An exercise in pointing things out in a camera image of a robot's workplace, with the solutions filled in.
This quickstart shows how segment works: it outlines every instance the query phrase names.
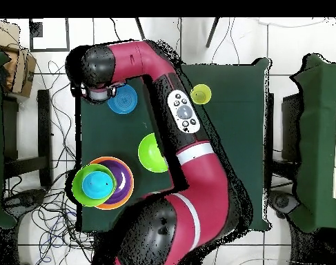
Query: cardboard box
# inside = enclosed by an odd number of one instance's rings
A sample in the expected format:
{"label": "cardboard box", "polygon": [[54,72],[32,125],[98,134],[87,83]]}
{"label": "cardboard box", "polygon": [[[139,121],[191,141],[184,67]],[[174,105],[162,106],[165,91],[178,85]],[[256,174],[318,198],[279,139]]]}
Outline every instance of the cardboard box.
{"label": "cardboard box", "polygon": [[0,50],[11,58],[4,65],[10,73],[7,89],[9,93],[28,98],[37,62],[29,55],[28,49],[19,46],[19,33],[17,25],[0,21]]}
{"label": "cardboard box", "polygon": [[27,52],[26,67],[24,68],[24,71],[22,74],[22,77],[23,77],[22,84],[21,84],[22,89],[18,93],[18,95],[21,95],[22,97],[30,97],[30,92],[32,91],[32,81],[34,79],[34,72],[35,72],[36,65],[37,65],[37,60],[34,59],[32,56],[30,56]]}

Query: blue bowl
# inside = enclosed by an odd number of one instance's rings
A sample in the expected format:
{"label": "blue bowl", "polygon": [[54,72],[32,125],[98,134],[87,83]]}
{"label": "blue bowl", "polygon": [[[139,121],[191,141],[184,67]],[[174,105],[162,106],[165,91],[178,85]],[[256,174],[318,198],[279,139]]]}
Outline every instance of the blue bowl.
{"label": "blue bowl", "polygon": [[117,88],[116,95],[108,100],[111,110],[117,114],[128,114],[132,112],[137,105],[136,90],[126,84]]}
{"label": "blue bowl", "polygon": [[101,199],[108,196],[114,188],[111,177],[101,171],[87,174],[82,181],[83,192],[92,199]]}

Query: button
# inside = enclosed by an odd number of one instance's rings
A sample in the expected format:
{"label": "button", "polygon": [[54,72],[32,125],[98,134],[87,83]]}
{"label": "button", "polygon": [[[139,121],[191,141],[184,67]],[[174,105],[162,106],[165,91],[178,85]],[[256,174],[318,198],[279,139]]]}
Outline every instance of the button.
{"label": "button", "polygon": [[190,119],[192,117],[192,109],[189,106],[181,106],[177,109],[177,115],[184,120]]}

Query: blue cup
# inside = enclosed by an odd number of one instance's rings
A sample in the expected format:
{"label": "blue cup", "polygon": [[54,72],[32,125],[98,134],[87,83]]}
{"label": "blue cup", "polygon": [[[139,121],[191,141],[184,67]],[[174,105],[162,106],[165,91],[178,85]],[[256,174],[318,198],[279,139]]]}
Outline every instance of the blue cup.
{"label": "blue cup", "polygon": [[82,181],[83,192],[92,199],[101,199],[108,196],[114,188],[111,177],[101,171],[87,174]]}

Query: dark green table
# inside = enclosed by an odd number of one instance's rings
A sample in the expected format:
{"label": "dark green table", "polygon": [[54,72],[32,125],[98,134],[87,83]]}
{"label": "dark green table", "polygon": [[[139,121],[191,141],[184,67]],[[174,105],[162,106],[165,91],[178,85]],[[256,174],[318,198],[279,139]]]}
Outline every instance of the dark green table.
{"label": "dark green table", "polygon": [[304,99],[299,121],[302,164],[297,174],[297,196],[302,203],[289,216],[305,233],[336,228],[333,169],[336,146],[336,63],[316,54],[303,59],[294,75]]}
{"label": "dark green table", "polygon": [[[193,85],[207,84],[212,90],[212,99],[205,109],[251,198],[254,216],[250,228],[254,230],[269,229],[262,219],[264,75],[268,64],[267,59],[260,59],[249,66],[182,66]],[[132,79],[128,84],[137,91],[139,100],[129,115],[115,114],[107,104],[93,106],[81,101],[82,164],[102,156],[126,162],[135,178],[135,189],[125,206],[146,193],[170,188],[168,173],[149,172],[139,163],[139,142],[153,129],[141,80]],[[201,106],[196,109],[204,115]],[[83,207],[82,230],[110,230],[125,206],[115,210]]]}

